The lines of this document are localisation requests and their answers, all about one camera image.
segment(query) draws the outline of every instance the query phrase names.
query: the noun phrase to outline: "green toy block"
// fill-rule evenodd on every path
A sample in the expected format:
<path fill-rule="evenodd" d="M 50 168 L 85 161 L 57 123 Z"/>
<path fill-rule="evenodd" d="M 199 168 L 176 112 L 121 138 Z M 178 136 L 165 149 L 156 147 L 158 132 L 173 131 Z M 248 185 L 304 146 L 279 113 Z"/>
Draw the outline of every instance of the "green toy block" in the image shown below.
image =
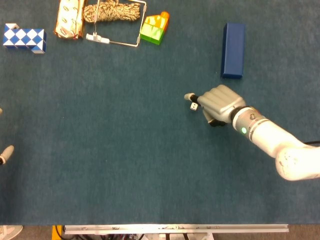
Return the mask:
<path fill-rule="evenodd" d="M 164 34 L 165 31 L 163 29 L 144 23 L 140 31 L 140 38 L 153 44 L 160 45 Z"/>

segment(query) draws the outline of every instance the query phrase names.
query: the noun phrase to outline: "blue block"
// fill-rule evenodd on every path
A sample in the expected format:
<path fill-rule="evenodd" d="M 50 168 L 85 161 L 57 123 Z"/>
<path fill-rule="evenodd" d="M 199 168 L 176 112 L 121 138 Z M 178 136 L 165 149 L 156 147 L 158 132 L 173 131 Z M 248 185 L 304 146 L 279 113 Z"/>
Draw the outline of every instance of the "blue block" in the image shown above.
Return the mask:
<path fill-rule="evenodd" d="M 246 25 L 227 23 L 223 31 L 221 76 L 241 79 L 244 74 Z"/>

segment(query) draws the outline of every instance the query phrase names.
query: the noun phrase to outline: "robotic arm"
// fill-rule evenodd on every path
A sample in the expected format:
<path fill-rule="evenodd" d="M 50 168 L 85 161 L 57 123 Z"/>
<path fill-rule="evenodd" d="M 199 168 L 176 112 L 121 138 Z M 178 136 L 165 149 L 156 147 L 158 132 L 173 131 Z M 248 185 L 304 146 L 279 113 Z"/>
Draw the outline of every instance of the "robotic arm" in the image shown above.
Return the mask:
<path fill-rule="evenodd" d="M 253 107 L 246 106 L 243 98 L 227 86 L 219 85 L 199 97 L 188 93 L 184 99 L 192 102 L 192 110 L 201 106 L 211 126 L 232 124 L 237 132 L 275 158 L 276 169 L 284 179 L 320 177 L 320 147 L 302 143 Z"/>

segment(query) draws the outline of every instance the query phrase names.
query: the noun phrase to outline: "small white object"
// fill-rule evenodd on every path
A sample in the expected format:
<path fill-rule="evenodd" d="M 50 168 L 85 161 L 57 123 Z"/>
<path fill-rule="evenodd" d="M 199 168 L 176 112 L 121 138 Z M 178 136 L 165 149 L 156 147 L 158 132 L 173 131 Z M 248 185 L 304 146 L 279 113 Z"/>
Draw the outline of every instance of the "small white object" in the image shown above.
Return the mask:
<path fill-rule="evenodd" d="M 87 33 L 85 38 L 87 40 L 94 41 L 94 42 L 97 42 L 97 43 L 103 43 L 103 44 L 109 44 L 110 43 L 110 39 L 109 38 L 101 37 L 100 35 L 97 35 L 97 34 L 89 34 L 89 33 Z"/>
<path fill-rule="evenodd" d="M 9 29 L 18 29 L 19 26 L 16 23 L 6 23 L 5 24 Z"/>
<path fill-rule="evenodd" d="M 184 95 L 184 100 L 191 101 L 191 96 L 195 95 L 193 92 Z"/>
<path fill-rule="evenodd" d="M 198 106 L 199 106 L 198 104 L 193 102 L 193 103 L 191 103 L 190 109 L 193 110 L 193 111 L 197 111 Z"/>
<path fill-rule="evenodd" d="M 6 163 L 6 161 L 11 157 L 12 153 L 14 152 L 15 147 L 10 145 L 8 146 L 3 153 L 1 153 L 0 158 L 3 161 L 3 164 Z"/>

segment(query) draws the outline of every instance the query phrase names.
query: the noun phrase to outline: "wrapper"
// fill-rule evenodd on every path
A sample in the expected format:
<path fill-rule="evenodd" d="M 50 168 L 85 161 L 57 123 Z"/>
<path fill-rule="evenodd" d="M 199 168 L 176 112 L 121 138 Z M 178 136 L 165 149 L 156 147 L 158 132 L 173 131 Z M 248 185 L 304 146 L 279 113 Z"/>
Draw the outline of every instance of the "wrapper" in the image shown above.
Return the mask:
<path fill-rule="evenodd" d="M 59 38 L 78 39 L 84 35 L 84 8 L 88 0 L 60 0 L 54 34 Z"/>

